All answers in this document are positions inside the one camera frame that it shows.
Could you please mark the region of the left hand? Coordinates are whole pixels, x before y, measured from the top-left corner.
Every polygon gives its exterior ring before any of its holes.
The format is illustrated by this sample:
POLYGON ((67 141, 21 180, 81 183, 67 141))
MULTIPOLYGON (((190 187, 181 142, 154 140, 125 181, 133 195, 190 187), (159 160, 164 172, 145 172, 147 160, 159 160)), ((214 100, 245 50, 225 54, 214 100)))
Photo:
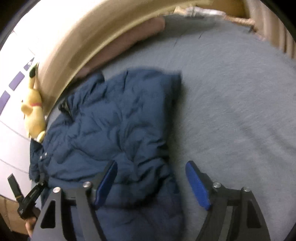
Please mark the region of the left hand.
POLYGON ((26 219, 25 227, 26 227, 29 237, 32 237, 32 235, 33 235, 33 231, 34 231, 34 227, 36 225, 36 222, 37 222, 36 217, 30 217, 30 218, 26 219))

